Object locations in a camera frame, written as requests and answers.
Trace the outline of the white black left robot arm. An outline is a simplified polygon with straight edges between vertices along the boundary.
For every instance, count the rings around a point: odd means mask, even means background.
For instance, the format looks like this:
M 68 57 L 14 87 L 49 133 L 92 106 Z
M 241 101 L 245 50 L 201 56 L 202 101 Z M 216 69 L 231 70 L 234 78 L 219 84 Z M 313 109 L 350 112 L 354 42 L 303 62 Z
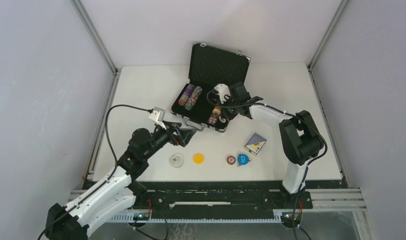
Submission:
M 156 125 L 153 132 L 136 129 L 128 147 L 100 181 L 82 195 L 47 214 L 45 229 L 39 235 L 49 240 L 87 240 L 101 225 L 124 209 L 140 209 L 147 203 L 147 189 L 137 181 L 149 167 L 149 159 L 166 144 L 185 147 L 196 133 L 178 122 Z

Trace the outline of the green yellow chip stack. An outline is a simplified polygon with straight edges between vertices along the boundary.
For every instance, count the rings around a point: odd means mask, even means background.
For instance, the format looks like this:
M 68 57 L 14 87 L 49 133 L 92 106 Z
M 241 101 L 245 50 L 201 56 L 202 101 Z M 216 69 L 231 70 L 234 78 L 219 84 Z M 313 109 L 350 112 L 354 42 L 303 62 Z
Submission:
M 220 116 L 222 114 L 222 109 L 219 106 L 215 106 L 212 110 L 214 116 Z

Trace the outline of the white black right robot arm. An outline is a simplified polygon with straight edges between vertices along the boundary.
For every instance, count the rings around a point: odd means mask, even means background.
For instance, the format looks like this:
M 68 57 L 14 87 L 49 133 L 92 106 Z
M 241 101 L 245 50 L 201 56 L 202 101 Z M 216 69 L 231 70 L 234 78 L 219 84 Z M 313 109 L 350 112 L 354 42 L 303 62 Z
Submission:
M 212 89 L 208 85 L 188 83 L 171 112 L 218 132 L 224 132 L 229 122 L 238 115 L 278 129 L 283 152 L 288 159 L 282 181 L 285 191 L 280 194 L 280 203 L 286 208 L 293 208 L 299 203 L 299 192 L 305 188 L 309 166 L 328 150 L 308 111 L 290 113 L 270 106 L 263 102 L 262 97 L 252 97 L 242 82 L 232 85 L 219 83 Z

